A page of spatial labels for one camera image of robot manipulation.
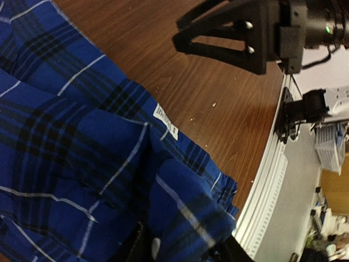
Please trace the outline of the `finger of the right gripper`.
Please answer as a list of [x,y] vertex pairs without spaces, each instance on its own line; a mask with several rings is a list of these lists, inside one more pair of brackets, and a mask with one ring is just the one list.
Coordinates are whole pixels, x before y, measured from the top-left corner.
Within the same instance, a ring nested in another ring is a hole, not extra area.
[[[211,58],[254,74],[265,74],[267,67],[266,25],[263,22],[238,20],[201,20],[190,24],[172,38],[175,49],[188,55]],[[193,42],[197,37],[212,37],[244,42],[244,49]]]
[[176,25],[179,30],[263,30],[263,1],[203,1]]

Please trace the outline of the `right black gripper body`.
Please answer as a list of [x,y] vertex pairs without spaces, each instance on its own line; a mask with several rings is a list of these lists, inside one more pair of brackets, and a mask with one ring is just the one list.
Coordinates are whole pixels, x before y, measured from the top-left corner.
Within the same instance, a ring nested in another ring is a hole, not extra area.
[[[348,1],[267,1],[268,61],[280,60],[285,74],[326,63],[348,49]],[[305,49],[325,46],[328,55],[303,64]]]

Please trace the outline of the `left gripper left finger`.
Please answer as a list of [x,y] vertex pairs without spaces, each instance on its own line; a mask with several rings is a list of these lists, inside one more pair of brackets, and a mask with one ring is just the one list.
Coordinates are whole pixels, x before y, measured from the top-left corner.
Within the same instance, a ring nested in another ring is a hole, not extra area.
[[136,228],[119,248],[119,261],[151,262],[154,237],[149,229],[138,222]]

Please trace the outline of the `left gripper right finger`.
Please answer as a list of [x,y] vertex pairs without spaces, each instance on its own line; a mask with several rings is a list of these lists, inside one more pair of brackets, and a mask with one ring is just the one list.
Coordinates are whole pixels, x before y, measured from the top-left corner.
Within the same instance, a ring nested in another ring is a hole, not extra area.
[[213,261],[222,262],[253,262],[246,251],[233,236],[218,242],[209,250],[209,257]]

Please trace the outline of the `blue plaid long sleeve shirt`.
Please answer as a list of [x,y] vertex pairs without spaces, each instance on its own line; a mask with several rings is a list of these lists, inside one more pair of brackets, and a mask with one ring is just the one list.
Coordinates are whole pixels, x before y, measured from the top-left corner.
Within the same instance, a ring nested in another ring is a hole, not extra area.
[[1,257],[119,261],[140,222],[155,261],[209,261],[236,191],[52,1],[1,1]]

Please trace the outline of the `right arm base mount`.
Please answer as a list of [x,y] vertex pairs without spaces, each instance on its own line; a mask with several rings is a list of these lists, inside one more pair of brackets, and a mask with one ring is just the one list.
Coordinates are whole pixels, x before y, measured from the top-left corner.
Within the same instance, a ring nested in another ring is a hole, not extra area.
[[285,145],[289,138],[294,140],[298,133],[297,126],[302,121],[305,121],[302,98],[294,100],[289,88],[284,87],[274,126],[278,140]]

